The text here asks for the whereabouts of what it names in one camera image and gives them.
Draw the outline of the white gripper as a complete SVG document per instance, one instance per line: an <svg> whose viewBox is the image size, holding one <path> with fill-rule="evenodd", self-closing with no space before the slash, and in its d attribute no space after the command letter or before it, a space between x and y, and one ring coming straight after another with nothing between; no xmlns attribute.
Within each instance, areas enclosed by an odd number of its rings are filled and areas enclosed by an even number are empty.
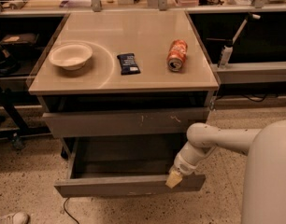
<svg viewBox="0 0 286 224"><path fill-rule="evenodd" d="M191 175L201 159L201 152L195 147L183 147L174 160L174 167L177 171L171 171L165 184L174 188L182 181L183 175Z"/></svg>

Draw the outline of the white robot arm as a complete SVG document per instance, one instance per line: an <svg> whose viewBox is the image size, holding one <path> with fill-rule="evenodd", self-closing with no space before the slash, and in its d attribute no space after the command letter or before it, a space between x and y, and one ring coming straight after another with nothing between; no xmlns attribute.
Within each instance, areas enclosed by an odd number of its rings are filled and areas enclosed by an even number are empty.
<svg viewBox="0 0 286 224"><path fill-rule="evenodd" d="M191 125L187 142L169 170L174 188L216 147L247 156L241 224L286 224L286 120L263 129L220 129Z"/></svg>

